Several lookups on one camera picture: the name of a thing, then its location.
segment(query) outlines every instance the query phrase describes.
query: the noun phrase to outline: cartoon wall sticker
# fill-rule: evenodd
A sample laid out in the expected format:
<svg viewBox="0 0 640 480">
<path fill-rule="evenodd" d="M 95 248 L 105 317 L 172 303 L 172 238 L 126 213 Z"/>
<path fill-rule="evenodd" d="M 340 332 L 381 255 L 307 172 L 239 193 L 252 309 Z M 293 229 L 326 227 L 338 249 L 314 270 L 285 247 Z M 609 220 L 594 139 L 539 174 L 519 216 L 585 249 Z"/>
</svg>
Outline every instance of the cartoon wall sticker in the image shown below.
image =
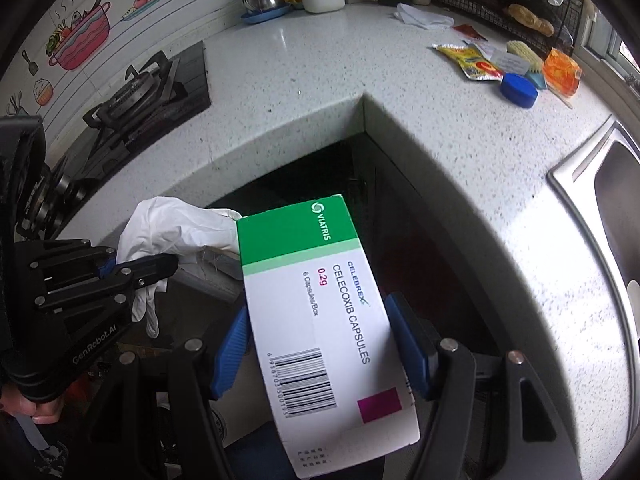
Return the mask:
<svg viewBox="0 0 640 480">
<path fill-rule="evenodd" d="M 9 104 L 6 106 L 7 115 L 29 115 L 27 110 L 22 108 L 20 102 L 22 101 L 22 90 L 18 92 L 18 95 L 12 94 L 9 97 Z"/>
<path fill-rule="evenodd" d="M 45 47 L 51 66 L 58 64 L 65 70 L 78 68 L 104 43 L 110 30 L 107 10 L 111 3 L 101 2 L 96 0 L 91 10 L 82 15 L 74 12 L 69 27 L 65 20 L 58 24 Z"/>
<path fill-rule="evenodd" d="M 122 21 L 128 22 L 133 18 L 146 12 L 149 7 L 154 6 L 160 0 L 134 0 L 131 8 L 122 15 Z"/>
<path fill-rule="evenodd" d="M 29 72 L 31 72 L 31 75 L 36 75 L 36 72 L 38 71 L 38 64 L 35 61 L 31 61 L 29 59 L 29 56 L 26 50 L 22 51 L 22 57 L 27 63 L 29 63 Z"/>
<path fill-rule="evenodd" d="M 33 85 L 33 97 L 40 106 L 45 106 L 53 97 L 53 85 L 46 79 L 38 79 Z"/>
<path fill-rule="evenodd" d="M 62 16 L 60 16 L 60 12 L 61 11 L 64 14 L 66 14 L 66 8 L 67 6 L 69 7 L 73 7 L 76 3 L 74 2 L 74 0 L 60 0 L 59 2 L 56 3 L 55 6 L 51 7 L 49 9 L 49 16 L 51 17 L 51 19 L 53 20 L 53 22 L 56 22 L 56 19 L 61 20 Z"/>
</svg>

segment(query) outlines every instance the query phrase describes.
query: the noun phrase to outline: blue saucer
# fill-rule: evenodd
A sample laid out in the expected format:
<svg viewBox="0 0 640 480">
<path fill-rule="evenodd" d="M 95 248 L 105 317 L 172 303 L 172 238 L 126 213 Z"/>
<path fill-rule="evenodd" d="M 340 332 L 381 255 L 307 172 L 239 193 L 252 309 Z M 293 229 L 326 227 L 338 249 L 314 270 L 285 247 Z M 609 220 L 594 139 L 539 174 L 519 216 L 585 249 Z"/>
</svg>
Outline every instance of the blue saucer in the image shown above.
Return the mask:
<svg viewBox="0 0 640 480">
<path fill-rule="evenodd" d="M 262 23 L 267 22 L 268 20 L 272 20 L 273 18 L 279 18 L 284 14 L 287 14 L 291 10 L 291 5 L 287 4 L 282 7 L 278 7 L 277 9 L 267 10 L 265 12 L 260 12 L 259 10 L 254 10 L 254 12 L 246 12 L 240 18 L 243 22 L 248 25 L 253 25 L 254 23 Z"/>
</svg>

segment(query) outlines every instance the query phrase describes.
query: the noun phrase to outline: kitchen counter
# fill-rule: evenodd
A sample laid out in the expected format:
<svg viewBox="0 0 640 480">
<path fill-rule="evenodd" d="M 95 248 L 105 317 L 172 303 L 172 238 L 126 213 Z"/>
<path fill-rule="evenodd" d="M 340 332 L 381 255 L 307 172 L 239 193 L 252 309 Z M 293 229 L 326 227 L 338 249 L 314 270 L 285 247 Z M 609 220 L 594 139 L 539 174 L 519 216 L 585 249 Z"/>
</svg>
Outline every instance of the kitchen counter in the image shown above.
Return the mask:
<svg viewBox="0 0 640 480">
<path fill-rule="evenodd" d="M 109 180 L 61 237 L 115 245 L 145 198 L 206 206 L 366 131 L 475 271 L 506 329 L 503 343 L 533 362 L 577 443 L 584 479 L 599 478 L 628 431 L 623 331 L 594 251 L 545 175 L 610 110 L 584 82 L 573 110 L 550 92 L 531 110 L 517 108 L 497 84 L 467 80 L 429 48 L 462 44 L 458 33 L 404 25 L 392 12 L 366 4 L 293 12 L 205 40 L 212 105 Z"/>
</svg>

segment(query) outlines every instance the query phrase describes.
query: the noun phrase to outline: magenta square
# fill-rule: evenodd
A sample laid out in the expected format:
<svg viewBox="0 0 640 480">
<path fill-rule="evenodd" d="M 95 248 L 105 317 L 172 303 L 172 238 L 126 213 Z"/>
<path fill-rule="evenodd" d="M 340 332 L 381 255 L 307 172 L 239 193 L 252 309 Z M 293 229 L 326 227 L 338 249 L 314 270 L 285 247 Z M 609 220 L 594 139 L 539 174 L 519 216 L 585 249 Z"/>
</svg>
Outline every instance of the magenta square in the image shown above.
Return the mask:
<svg viewBox="0 0 640 480">
<path fill-rule="evenodd" d="M 391 413 L 399 412 L 402 410 L 402 405 L 400 404 L 398 392 L 395 388 L 391 388 L 365 399 L 360 399 L 358 408 L 360 409 L 362 421 L 366 424 L 372 420 L 391 415 Z"/>
</svg>

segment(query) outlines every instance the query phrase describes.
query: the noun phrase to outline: wire rack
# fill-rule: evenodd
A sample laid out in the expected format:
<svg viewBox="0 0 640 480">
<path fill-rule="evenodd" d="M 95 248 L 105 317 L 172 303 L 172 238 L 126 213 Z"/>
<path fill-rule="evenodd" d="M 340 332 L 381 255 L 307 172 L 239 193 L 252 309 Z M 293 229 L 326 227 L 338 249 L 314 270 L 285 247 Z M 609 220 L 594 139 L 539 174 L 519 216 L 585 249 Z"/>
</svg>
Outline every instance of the wire rack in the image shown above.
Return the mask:
<svg viewBox="0 0 640 480">
<path fill-rule="evenodd" d="M 504 30 L 519 40 L 527 43 L 533 50 L 541 56 L 546 57 L 552 47 L 562 50 L 569 56 L 574 51 L 574 38 L 580 27 L 580 16 L 582 13 L 582 0 L 564 0 L 561 6 L 554 7 L 546 3 L 546 0 L 540 0 L 544 5 L 548 6 L 550 12 L 557 17 L 560 23 L 556 33 L 547 38 L 543 34 L 527 28 L 516 22 L 513 18 L 506 15 L 497 3 L 492 4 L 489 0 L 433 0 L 441 6 L 451 9 L 460 10 L 475 18 L 493 25 L 500 30 Z"/>
</svg>

